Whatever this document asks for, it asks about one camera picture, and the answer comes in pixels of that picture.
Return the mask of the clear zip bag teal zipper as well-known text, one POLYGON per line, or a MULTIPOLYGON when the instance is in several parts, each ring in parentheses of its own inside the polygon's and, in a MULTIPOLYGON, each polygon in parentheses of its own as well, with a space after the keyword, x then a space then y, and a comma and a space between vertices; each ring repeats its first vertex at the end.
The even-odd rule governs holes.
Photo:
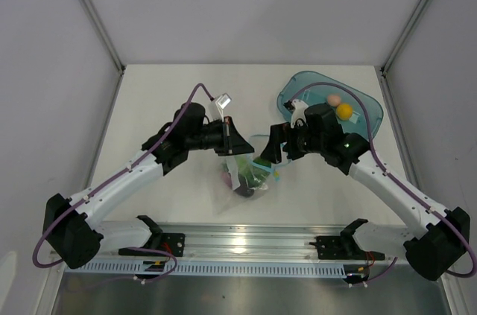
POLYGON ((253 153, 219 159, 209 181, 214 214, 223 214, 243 203, 277 193, 281 171, 291 162, 284 159, 273 164, 260 157, 268 138, 268 134, 251 135, 247 141, 254 147, 253 153))

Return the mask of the green toy bell pepper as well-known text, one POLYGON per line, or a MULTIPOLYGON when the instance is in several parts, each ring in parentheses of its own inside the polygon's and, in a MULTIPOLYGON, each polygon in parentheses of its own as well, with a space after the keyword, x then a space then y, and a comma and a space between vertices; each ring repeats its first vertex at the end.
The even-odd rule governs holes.
POLYGON ((271 163, 258 156, 250 164, 250 173, 247 177, 248 185, 251 188, 260 188, 270 174, 271 163))

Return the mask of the purple toy eggplant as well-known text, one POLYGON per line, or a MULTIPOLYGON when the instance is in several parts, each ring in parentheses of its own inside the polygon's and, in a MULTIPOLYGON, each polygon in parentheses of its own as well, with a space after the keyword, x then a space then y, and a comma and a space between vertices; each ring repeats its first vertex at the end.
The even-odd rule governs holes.
POLYGON ((228 188, 232 189, 237 195, 249 198, 252 197, 255 193, 256 188, 251 188, 248 185, 248 180, 242 175, 237 175, 238 180, 233 182, 233 178, 228 171, 221 172, 221 179, 227 185, 228 188))

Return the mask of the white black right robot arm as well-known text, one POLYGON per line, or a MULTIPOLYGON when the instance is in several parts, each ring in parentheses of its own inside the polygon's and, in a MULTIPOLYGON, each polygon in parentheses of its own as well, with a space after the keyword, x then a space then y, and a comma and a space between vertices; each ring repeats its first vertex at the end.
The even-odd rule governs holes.
POLYGON ((423 278, 435 281, 464 254, 476 254, 469 245, 470 216, 457 207, 448 209, 432 200, 382 162, 372 142, 357 133, 345 133, 328 104, 312 106, 294 100, 292 119, 275 124, 261 158, 279 164, 282 157, 297 160, 316 153, 344 175, 372 191, 405 224, 379 226, 358 219, 343 230, 341 251, 357 258, 376 251, 404 258, 423 278))

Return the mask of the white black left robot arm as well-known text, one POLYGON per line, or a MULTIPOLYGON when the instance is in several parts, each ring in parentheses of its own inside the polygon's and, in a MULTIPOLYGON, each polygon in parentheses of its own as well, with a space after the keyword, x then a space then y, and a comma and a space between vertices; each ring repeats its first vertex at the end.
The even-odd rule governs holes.
POLYGON ((107 222, 105 217, 140 188, 183 164, 192 151, 213 150, 220 157, 254 151, 231 117, 220 116, 210 122, 205 122, 205 117, 201 104, 184 103, 173 121, 144 142, 140 151, 109 179, 68 198, 61 194, 50 197, 41 239, 71 269, 110 250, 131 248, 145 255, 156 254, 162 238, 152 219, 138 216, 130 222, 107 222))

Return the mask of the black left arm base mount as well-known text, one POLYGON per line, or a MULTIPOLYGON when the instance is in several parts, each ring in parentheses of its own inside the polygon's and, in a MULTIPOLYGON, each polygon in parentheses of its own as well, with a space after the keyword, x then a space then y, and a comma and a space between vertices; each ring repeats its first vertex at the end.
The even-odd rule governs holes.
POLYGON ((170 253, 175 257, 182 257, 183 250, 185 248, 186 235, 183 233, 167 233, 164 232, 160 226, 153 221, 149 216, 139 215, 136 217, 139 219, 148 230, 151 231, 151 236, 146 241, 145 245, 141 248, 148 251, 132 250, 131 247, 121 248, 119 255, 122 256, 145 256, 145 255, 157 255, 151 252, 151 249, 161 250, 163 252, 170 253))

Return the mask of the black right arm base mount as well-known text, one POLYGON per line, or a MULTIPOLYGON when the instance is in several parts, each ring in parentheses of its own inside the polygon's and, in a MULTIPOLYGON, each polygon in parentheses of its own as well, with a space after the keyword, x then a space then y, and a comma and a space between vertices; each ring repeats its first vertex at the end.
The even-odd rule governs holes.
POLYGON ((339 235, 317 236, 314 241, 309 242, 309 245, 316 249, 320 260, 384 261, 383 253, 365 252, 353 239, 357 228, 367 222, 368 220, 359 218, 342 229, 339 235))

